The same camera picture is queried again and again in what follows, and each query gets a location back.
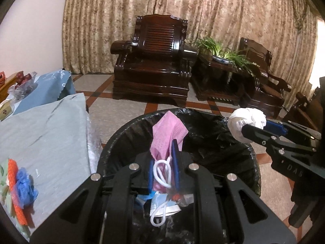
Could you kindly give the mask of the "bag of red fruit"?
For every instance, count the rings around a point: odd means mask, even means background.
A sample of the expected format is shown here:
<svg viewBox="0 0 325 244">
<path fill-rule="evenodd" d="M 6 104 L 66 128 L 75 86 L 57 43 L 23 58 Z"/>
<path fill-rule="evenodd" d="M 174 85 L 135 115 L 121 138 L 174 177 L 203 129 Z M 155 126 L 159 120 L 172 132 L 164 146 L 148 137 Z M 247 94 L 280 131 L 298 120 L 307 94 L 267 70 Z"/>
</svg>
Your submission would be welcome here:
<svg viewBox="0 0 325 244">
<path fill-rule="evenodd" d="M 26 75 L 24 75 L 23 71 L 19 72 L 16 75 L 16 83 L 9 87 L 7 93 L 12 95 L 17 101 L 24 99 L 37 88 L 36 75 L 36 72 Z"/>
</svg>

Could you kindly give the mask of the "small tissue box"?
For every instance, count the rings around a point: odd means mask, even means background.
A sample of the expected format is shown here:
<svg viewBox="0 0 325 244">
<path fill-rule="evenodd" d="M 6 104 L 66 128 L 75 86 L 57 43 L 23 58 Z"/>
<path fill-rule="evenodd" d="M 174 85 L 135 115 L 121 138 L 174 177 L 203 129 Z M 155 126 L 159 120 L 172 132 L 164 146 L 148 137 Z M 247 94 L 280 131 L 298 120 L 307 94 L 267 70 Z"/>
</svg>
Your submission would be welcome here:
<svg viewBox="0 0 325 244">
<path fill-rule="evenodd" d="M 0 121 L 3 121 L 13 113 L 11 100 L 4 100 L 0 104 Z"/>
</svg>

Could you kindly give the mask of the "dark wooden side table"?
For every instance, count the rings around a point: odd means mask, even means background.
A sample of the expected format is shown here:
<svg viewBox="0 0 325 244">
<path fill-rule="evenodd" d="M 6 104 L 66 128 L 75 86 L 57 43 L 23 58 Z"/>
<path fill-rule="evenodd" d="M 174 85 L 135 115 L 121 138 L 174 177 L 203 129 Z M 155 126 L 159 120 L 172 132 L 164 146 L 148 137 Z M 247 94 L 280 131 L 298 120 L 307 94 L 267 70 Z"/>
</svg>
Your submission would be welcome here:
<svg viewBox="0 0 325 244">
<path fill-rule="evenodd" d="M 215 100 L 239 105 L 245 93 L 244 82 L 252 76 L 234 65 L 200 53 L 192 67 L 191 83 L 200 101 Z"/>
</svg>

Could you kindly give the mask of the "white paper ball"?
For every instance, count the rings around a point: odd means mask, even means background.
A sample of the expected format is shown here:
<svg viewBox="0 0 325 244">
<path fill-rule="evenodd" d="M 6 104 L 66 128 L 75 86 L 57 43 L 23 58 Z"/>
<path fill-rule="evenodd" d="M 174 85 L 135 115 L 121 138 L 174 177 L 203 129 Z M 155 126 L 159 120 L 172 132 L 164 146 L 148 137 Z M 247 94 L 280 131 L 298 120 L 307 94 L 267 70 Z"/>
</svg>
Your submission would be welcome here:
<svg viewBox="0 0 325 244">
<path fill-rule="evenodd" d="M 228 118 L 228 129 L 232 136 L 241 143 L 252 143 L 242 134 L 242 128 L 245 125 L 251 125 L 263 129 L 267 124 L 266 115 L 259 109 L 239 108 L 236 109 Z"/>
</svg>

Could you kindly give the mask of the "blue plastic bag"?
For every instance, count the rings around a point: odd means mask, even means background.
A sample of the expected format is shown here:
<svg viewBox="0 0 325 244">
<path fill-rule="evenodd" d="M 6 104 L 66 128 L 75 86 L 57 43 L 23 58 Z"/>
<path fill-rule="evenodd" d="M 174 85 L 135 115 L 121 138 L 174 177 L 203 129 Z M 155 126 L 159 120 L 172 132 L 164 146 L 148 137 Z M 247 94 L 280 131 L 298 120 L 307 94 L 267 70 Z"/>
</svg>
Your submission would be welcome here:
<svg viewBox="0 0 325 244">
<path fill-rule="evenodd" d="M 34 187 L 32 177 L 25 168 L 18 169 L 16 174 L 16 185 L 18 191 L 19 206 L 24 209 L 34 203 L 38 196 L 38 191 Z"/>
</svg>

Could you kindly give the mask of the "green potted plant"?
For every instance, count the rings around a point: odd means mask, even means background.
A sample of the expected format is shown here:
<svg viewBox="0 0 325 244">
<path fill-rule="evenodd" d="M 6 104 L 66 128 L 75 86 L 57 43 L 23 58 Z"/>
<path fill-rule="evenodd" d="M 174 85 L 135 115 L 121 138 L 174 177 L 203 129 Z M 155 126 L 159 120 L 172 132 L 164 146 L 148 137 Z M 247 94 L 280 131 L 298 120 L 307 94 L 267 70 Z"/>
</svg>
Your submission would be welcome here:
<svg viewBox="0 0 325 244">
<path fill-rule="evenodd" d="M 251 66 L 254 66 L 254 64 L 240 52 L 225 47 L 222 42 L 206 36 L 196 39 L 195 46 L 198 48 L 199 53 L 211 56 L 212 60 L 219 61 L 222 64 L 230 64 L 237 70 L 245 71 L 254 76 L 251 69 Z"/>
</svg>

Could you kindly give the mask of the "black lined trash bin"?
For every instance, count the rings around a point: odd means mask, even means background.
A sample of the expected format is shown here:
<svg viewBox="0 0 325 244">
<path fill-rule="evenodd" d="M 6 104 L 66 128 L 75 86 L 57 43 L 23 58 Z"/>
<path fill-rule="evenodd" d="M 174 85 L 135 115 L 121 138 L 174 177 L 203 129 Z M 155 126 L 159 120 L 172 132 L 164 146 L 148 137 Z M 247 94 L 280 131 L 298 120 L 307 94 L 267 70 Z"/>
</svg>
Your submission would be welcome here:
<svg viewBox="0 0 325 244">
<path fill-rule="evenodd" d="M 234 173 L 257 196 L 261 194 L 261 174 L 256 154 L 250 145 L 243 144 L 231 135 L 227 120 L 206 112 L 191 109 L 173 109 L 183 122 L 188 134 L 182 151 L 190 153 L 194 162 L 204 166 L 215 176 Z M 156 111 L 139 116 L 123 125 L 108 140 L 100 155 L 98 169 L 112 177 L 122 167 L 135 161 L 140 153 L 148 152 L 153 140 L 153 126 L 165 115 Z M 166 218 L 156 228 L 149 221 L 149 204 L 135 203 L 132 219 L 132 243 L 194 243 L 194 206 Z"/>
</svg>

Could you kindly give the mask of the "pink face mask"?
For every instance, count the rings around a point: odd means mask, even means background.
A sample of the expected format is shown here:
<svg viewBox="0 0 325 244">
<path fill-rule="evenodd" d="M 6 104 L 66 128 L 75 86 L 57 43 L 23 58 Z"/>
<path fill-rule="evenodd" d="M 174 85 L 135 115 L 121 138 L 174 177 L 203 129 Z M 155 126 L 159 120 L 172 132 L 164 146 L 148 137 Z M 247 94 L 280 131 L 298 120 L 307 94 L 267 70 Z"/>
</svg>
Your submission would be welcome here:
<svg viewBox="0 0 325 244">
<path fill-rule="evenodd" d="M 173 140 L 177 141 L 179 150 L 182 150 L 183 140 L 188 134 L 182 121 L 171 111 L 153 126 L 153 141 L 150 153 L 154 159 L 153 190 L 166 193 L 172 187 L 171 146 Z"/>
</svg>

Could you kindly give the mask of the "darker blue tablecloth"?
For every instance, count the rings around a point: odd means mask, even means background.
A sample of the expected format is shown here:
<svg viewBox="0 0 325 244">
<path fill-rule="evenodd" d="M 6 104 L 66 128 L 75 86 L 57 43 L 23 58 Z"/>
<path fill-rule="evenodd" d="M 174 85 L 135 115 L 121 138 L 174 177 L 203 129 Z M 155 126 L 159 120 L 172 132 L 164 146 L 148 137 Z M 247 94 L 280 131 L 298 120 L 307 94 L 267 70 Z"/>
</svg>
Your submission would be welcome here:
<svg viewBox="0 0 325 244">
<path fill-rule="evenodd" d="M 36 89 L 19 103 L 13 115 L 76 93 L 71 73 L 63 69 L 41 75 L 36 83 Z"/>
</svg>

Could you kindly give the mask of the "blue face mask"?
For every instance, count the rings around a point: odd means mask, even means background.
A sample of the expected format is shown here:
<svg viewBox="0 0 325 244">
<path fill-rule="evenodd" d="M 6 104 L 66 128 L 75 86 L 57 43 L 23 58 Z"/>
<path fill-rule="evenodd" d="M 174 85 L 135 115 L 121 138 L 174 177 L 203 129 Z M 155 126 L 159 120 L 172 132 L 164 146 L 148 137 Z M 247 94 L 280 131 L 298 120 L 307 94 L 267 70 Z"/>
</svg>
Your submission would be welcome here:
<svg viewBox="0 0 325 244">
<path fill-rule="evenodd" d="M 156 228 L 165 224 L 168 216 L 181 211 L 179 205 L 171 200 L 166 193 L 152 191 L 149 195 L 139 194 L 136 197 L 136 202 L 142 207 L 149 200 L 151 200 L 149 212 L 150 223 Z"/>
</svg>

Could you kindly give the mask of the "light blue tablecloth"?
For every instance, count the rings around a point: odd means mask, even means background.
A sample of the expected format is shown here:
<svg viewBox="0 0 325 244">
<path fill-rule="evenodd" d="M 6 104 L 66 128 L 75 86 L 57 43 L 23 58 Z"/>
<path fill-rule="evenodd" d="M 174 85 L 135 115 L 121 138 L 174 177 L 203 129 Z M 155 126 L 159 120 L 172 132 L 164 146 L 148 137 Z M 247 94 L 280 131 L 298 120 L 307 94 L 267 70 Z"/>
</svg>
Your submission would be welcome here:
<svg viewBox="0 0 325 244">
<path fill-rule="evenodd" d="M 87 116 L 85 96 L 74 94 L 1 122 L 1 162 L 15 160 L 39 192 L 31 232 L 90 176 Z"/>
</svg>

